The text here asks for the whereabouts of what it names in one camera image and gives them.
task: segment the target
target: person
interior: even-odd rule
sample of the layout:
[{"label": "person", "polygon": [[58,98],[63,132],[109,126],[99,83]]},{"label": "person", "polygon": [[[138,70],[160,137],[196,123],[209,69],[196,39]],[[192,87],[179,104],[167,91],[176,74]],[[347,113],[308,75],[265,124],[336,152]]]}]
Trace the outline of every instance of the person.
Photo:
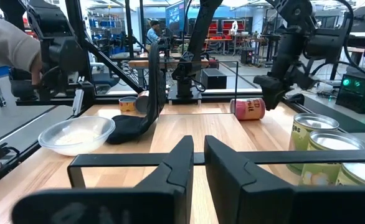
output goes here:
[{"label": "person", "polygon": [[40,82],[40,42],[0,19],[0,64],[32,73],[32,85]]},{"label": "person", "polygon": [[160,31],[160,23],[159,21],[151,21],[151,28],[148,30],[146,34],[148,40],[150,41],[148,44],[152,44],[160,39],[160,37],[156,34]]}]

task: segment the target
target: green light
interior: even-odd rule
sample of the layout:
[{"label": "green light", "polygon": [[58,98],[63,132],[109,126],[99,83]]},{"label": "green light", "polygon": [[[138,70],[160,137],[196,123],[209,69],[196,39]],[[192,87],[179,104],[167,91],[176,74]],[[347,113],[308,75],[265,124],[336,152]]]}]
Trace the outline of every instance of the green light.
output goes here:
[{"label": "green light", "polygon": [[348,80],[348,79],[345,79],[345,80],[343,80],[343,85],[349,85],[350,84],[350,80]]}]

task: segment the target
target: floor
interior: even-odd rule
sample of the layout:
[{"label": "floor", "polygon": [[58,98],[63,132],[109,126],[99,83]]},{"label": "floor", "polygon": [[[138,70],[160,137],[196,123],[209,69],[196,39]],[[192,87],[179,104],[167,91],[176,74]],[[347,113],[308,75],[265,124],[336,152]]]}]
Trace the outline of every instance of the floor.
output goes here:
[{"label": "floor", "polygon": [[[239,61],[240,56],[231,56],[231,55],[213,55],[216,57],[216,59],[223,61]],[[303,63],[306,63],[305,58],[301,58]],[[313,68],[321,64],[322,61],[316,61],[313,65]],[[236,67],[228,67],[223,65],[223,63],[220,64],[219,70],[227,75],[227,88],[234,89],[235,88],[235,69]],[[250,67],[247,65],[239,65],[239,71],[238,71],[238,84],[237,88],[259,88],[258,85],[253,83],[254,76],[256,75],[265,75],[269,71],[269,68],[257,68],[257,67]],[[320,80],[329,79],[329,74],[331,73],[332,66],[324,66],[317,74],[316,77]],[[345,65],[340,65],[338,67],[338,74],[336,74],[336,79],[339,79],[341,77],[341,74],[343,74],[346,71]],[[171,73],[167,74],[167,84],[169,85],[175,85],[176,81],[174,81],[171,78]],[[42,114],[51,106],[16,106],[15,104],[15,98],[12,96],[10,91],[10,84],[7,77],[0,78],[0,86],[2,89],[2,93],[7,101],[7,106],[0,108],[0,138],[1,136],[7,134],[13,129],[18,128],[20,125],[25,124],[26,122],[30,121],[32,118],[35,118],[36,116]],[[333,102],[326,102],[325,99],[318,98],[314,95],[314,92],[325,90],[325,88],[329,88],[328,86],[320,86],[318,89],[312,90],[312,93],[304,92],[307,97],[310,97],[316,101],[321,101],[323,103],[326,103],[330,105],[330,107],[336,108],[337,110],[342,111],[342,113],[347,114],[348,116],[357,116],[358,114],[351,110],[347,110],[346,108],[342,108],[340,106],[334,105]],[[125,90],[131,90],[129,86],[127,86],[123,81],[120,81],[119,84],[111,88],[111,91],[125,91]],[[361,122],[365,123],[365,116],[359,117]]]}]

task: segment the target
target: plastic bowl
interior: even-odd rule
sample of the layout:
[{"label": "plastic bowl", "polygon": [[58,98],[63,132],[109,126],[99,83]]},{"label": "plastic bowl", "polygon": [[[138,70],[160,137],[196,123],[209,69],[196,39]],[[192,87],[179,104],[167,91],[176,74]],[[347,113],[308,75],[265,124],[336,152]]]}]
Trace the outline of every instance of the plastic bowl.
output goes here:
[{"label": "plastic bowl", "polygon": [[98,149],[115,130],[112,119],[98,116],[74,118],[55,124],[39,136],[39,144],[65,156]]}]

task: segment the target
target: metal frame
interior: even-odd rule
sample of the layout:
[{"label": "metal frame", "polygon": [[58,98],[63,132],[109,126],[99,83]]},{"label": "metal frame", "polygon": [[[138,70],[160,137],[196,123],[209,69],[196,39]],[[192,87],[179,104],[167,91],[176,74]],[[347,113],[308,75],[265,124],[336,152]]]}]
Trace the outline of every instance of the metal frame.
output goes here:
[{"label": "metal frame", "polygon": [[[121,71],[117,66],[113,64],[113,62],[105,57],[101,52],[95,50],[95,46],[85,40],[85,29],[83,24],[83,19],[81,15],[80,1],[79,0],[70,0],[66,1],[67,10],[69,14],[69,21],[72,25],[79,43],[82,45],[85,54],[87,54],[88,61],[88,51],[96,52],[97,55],[103,59],[103,63],[108,66],[113,72],[117,75],[120,75],[120,78],[125,74]],[[128,18],[127,23],[131,27],[131,18]],[[122,58],[121,60],[136,60],[137,58]],[[86,80],[92,82],[92,74],[90,70],[90,65],[87,64],[84,70],[79,71],[79,75],[85,77]],[[140,92],[141,88],[137,88],[135,91]],[[79,112],[76,116],[71,116],[70,118],[78,117],[83,114],[89,107],[93,105],[103,105],[103,104],[118,104],[119,99],[124,96],[129,95],[95,95],[92,93],[85,93],[83,99],[83,110]],[[238,92],[238,93],[211,93],[205,92],[202,94],[202,102],[220,102],[220,101],[229,101],[235,97],[238,98],[253,98],[253,97],[262,97],[261,91],[254,92]],[[47,105],[71,105],[72,98],[56,98],[50,102],[44,102]],[[295,101],[290,101],[287,98],[283,99],[283,103],[285,103],[290,108],[294,109],[298,113],[322,113],[322,111],[309,111],[303,105],[299,104]],[[42,103],[36,101],[36,103],[31,102],[27,105],[43,105]],[[13,158],[11,161],[7,163],[6,166],[3,166],[0,170],[0,179],[4,177],[8,172],[17,167],[22,161],[31,156],[34,152],[40,149],[38,142],[33,142],[31,147],[25,149],[23,153]],[[299,163],[299,162],[365,162],[365,152],[364,151],[339,151],[339,152],[322,152],[322,151],[305,151],[305,152],[241,152],[243,155],[250,154],[250,158],[256,158],[254,162],[258,164],[264,163]],[[95,155],[95,154],[87,154],[87,155],[79,155],[75,158],[75,160],[71,163],[68,168],[69,177],[72,176],[72,186],[78,187],[84,186],[84,182],[82,181],[82,175],[80,167],[92,167],[92,166],[156,166],[161,160],[165,157],[166,154],[106,154],[106,155]],[[96,160],[93,161],[93,158],[101,157],[104,160]],[[203,153],[195,154],[195,163],[196,165],[203,165],[204,157]]]}]

